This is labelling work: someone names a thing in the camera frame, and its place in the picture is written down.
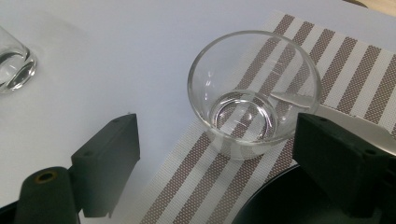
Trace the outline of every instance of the placemat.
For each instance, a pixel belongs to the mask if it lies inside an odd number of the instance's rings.
[[[263,30],[284,35],[308,52],[321,76],[323,105],[378,123],[395,137],[394,53],[279,11]],[[248,69],[260,70],[262,51]],[[210,144],[196,120],[123,223],[231,223],[263,183],[295,164],[293,139],[246,161],[231,160]]]

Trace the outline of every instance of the white table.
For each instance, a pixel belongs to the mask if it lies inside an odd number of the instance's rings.
[[[261,29],[273,10],[396,51],[396,18],[341,0],[0,1],[0,25],[37,56],[36,76],[0,95],[0,206],[22,181],[71,155],[115,117],[136,113],[141,160],[118,223],[194,120],[187,76],[199,51],[230,32]]]

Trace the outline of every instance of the clear glass bowl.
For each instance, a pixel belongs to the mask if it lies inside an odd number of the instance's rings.
[[[212,147],[235,159],[261,155],[292,137],[298,113],[314,113],[320,92],[308,54],[264,31],[214,40],[198,54],[188,79],[192,109]]]

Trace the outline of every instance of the black object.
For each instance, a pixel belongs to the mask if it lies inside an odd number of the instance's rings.
[[[18,202],[0,209],[1,224],[79,223],[113,212],[139,160],[135,114],[110,121],[72,156],[72,167],[51,167],[25,179]]]
[[[301,165],[257,191],[234,223],[396,223],[396,159],[333,122],[300,114]]]

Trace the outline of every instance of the clear glass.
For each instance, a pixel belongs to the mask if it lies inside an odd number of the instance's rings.
[[[284,36],[241,31],[206,46],[191,66],[188,94],[212,147],[250,159],[294,134],[297,115],[314,113],[320,77],[310,57]]]
[[[35,55],[0,27],[0,93],[22,87],[35,74],[35,68]]]

